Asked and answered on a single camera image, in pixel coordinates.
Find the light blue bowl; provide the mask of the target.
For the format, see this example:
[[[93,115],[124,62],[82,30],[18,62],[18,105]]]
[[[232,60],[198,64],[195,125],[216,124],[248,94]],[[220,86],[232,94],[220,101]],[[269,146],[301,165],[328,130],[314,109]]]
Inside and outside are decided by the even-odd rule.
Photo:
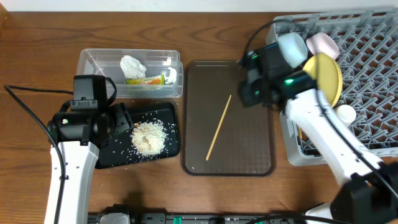
[[[278,44],[285,61],[292,68],[301,65],[308,57],[307,46],[298,33],[279,36]]]

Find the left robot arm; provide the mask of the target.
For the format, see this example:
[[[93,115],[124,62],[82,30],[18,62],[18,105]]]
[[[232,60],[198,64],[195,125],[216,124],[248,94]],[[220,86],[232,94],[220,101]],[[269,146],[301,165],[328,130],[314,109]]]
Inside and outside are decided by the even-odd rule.
[[[49,122],[52,175],[45,223],[86,223],[93,171],[112,135],[132,127],[124,103],[105,110],[60,111]]]

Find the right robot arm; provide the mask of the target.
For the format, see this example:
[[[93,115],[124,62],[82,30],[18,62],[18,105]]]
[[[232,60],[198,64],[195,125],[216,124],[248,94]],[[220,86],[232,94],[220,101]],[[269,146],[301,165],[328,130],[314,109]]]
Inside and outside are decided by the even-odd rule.
[[[312,141],[340,187],[330,203],[303,215],[268,215],[263,220],[305,223],[389,223],[397,219],[397,163],[371,153],[339,120],[316,80],[305,72],[269,78],[248,76],[239,83],[244,106],[263,104],[283,112]]]

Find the small white tissue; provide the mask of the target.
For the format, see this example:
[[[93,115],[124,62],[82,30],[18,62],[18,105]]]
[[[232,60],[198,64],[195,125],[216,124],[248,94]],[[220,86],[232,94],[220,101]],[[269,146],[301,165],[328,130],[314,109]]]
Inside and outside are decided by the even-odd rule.
[[[177,79],[177,71],[176,69],[169,67],[168,72],[164,75],[165,77],[165,84],[166,85],[171,85],[176,82]]]

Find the green snack wrapper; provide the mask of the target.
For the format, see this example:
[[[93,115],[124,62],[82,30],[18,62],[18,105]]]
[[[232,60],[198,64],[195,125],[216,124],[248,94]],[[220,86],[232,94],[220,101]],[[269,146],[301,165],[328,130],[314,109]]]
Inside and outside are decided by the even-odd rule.
[[[164,75],[158,75],[153,77],[145,77],[139,79],[127,79],[125,81],[127,85],[164,85],[165,77]]]

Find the yellow plate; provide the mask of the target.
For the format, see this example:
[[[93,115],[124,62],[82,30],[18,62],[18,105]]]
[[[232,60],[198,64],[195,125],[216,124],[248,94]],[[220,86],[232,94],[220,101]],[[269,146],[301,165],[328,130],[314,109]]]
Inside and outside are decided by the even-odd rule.
[[[337,62],[326,54],[312,56],[304,65],[303,70],[313,79],[317,79],[329,104],[335,106],[343,89],[343,76]]]

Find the rice and nutshell pile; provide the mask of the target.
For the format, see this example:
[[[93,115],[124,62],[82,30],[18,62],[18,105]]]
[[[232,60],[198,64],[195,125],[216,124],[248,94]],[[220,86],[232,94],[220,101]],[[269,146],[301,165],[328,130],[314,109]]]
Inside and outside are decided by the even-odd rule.
[[[140,156],[157,156],[165,149],[166,128],[161,120],[135,123],[131,142]]]

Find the white rice bowl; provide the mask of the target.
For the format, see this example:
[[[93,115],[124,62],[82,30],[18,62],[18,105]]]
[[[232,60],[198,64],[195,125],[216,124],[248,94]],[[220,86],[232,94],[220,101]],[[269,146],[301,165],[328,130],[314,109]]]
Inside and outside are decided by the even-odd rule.
[[[340,50],[333,39],[322,32],[319,32],[305,41],[309,51],[313,55],[326,54],[336,60],[340,54]]]

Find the wooden chopstick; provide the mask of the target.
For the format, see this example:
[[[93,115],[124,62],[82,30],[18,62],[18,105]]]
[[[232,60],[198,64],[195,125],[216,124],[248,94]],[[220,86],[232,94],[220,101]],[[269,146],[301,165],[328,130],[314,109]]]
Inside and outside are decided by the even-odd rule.
[[[217,139],[218,134],[219,134],[219,131],[220,131],[221,127],[222,127],[222,124],[223,124],[223,121],[224,121],[224,117],[225,117],[226,112],[227,112],[227,110],[228,110],[228,107],[229,107],[231,98],[232,98],[232,95],[229,95],[229,98],[228,98],[228,100],[227,100],[227,102],[226,102],[226,105],[225,105],[225,107],[224,107],[223,113],[222,113],[221,118],[220,118],[220,120],[219,120],[219,123],[218,123],[218,125],[217,125],[217,129],[216,129],[215,134],[214,134],[214,136],[213,136],[212,142],[211,142],[211,144],[210,144],[208,153],[207,153],[207,155],[206,155],[206,158],[205,158],[206,161],[209,160],[209,158],[210,158],[210,156],[211,156],[211,153],[212,153],[212,151],[213,151],[213,148],[214,148],[216,139]]]
[[[298,129],[298,136],[299,136],[300,139],[302,139],[303,138],[302,137],[302,130],[301,130],[301,128],[299,126],[297,126],[297,129]]]

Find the white cup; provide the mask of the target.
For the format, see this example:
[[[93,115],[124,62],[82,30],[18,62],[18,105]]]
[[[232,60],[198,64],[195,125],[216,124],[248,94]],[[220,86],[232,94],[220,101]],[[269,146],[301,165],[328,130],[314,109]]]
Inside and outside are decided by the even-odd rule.
[[[355,109],[350,105],[340,105],[335,108],[335,112],[346,127],[349,127],[356,119]]]

